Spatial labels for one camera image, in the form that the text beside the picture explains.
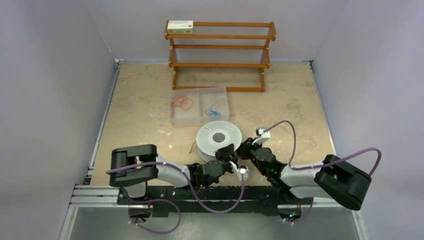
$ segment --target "wooden table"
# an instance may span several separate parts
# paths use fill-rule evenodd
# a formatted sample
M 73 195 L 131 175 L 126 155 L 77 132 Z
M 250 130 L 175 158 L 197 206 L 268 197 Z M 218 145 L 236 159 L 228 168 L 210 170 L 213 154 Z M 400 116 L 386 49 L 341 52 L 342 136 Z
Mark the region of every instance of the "wooden table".
M 111 166 L 111 152 L 116 148 L 154 144 L 165 159 L 180 164 L 205 163 L 196 149 L 189 154 L 196 133 L 203 124 L 172 126 L 169 121 L 170 81 L 173 71 L 167 64 L 125 64 L 122 66 L 109 112 L 104 123 L 91 185 L 109 185 L 105 174 Z M 190 68 L 178 76 L 181 86 L 250 87 L 258 84 L 257 69 Z M 265 92 L 227 92 L 229 121 L 238 126 L 243 140 L 255 137 L 257 127 L 269 127 L 280 120 L 291 121 L 297 133 L 294 164 L 309 164 L 334 154 L 320 98 L 309 65 L 272 64 L 265 76 Z M 293 133 L 282 124 L 271 131 L 264 147 L 271 148 L 277 159 L 286 163 L 293 150 Z M 250 186 L 269 182 L 249 160 Z M 220 186 L 239 186 L 234 174 L 226 173 Z M 152 180 L 149 185 L 169 185 Z

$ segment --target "white spool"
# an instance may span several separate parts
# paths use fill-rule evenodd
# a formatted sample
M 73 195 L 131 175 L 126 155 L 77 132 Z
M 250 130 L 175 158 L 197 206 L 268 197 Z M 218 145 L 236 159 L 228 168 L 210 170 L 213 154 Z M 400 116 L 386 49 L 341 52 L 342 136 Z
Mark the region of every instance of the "white spool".
M 228 121 L 211 121 L 202 126 L 196 135 L 197 151 L 200 157 L 209 162 L 216 160 L 215 152 L 230 144 L 234 151 L 242 144 L 242 132 Z

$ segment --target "wooden rack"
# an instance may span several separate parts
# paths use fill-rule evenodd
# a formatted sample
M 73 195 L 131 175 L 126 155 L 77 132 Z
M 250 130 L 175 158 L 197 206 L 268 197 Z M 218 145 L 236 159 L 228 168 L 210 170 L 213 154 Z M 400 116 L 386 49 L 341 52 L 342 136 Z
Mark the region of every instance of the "wooden rack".
M 220 67 L 220 68 L 258 68 L 260 87 L 226 87 L 227 91 L 264 92 L 265 91 L 265 68 L 270 68 L 270 41 L 276 40 L 276 28 L 274 22 L 203 22 L 195 21 L 194 27 L 251 27 L 269 28 L 267 35 L 230 35 L 230 34 L 168 34 L 168 21 L 165 26 L 165 39 L 169 39 L 169 67 L 173 68 L 172 89 L 195 89 L 210 88 L 210 86 L 177 86 L 179 67 Z M 265 40 L 264 45 L 210 45 L 210 44 L 175 44 L 174 39 L 252 39 Z M 178 62 L 176 49 L 235 49 L 235 50 L 262 50 L 259 63 L 233 63 L 233 62 Z

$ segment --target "gray floor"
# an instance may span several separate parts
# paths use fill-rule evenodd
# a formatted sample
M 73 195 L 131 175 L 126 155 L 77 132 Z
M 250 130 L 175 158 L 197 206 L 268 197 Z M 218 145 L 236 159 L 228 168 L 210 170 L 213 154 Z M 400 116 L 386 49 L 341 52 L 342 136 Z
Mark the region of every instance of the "gray floor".
M 171 229 L 178 215 L 152 218 L 144 226 L 158 231 Z M 128 224 L 126 208 L 80 208 L 72 240 L 358 240 L 352 212 L 343 207 L 315 207 L 298 225 L 279 217 L 253 213 L 184 213 L 179 228 L 156 235 Z

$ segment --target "small cardboard box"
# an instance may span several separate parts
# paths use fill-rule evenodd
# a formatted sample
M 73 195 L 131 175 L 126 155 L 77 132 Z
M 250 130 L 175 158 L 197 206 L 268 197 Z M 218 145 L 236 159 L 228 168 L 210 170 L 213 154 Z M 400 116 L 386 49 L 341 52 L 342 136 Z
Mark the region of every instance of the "small cardboard box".
M 193 21 L 169 20 L 166 29 L 168 34 L 193 34 Z

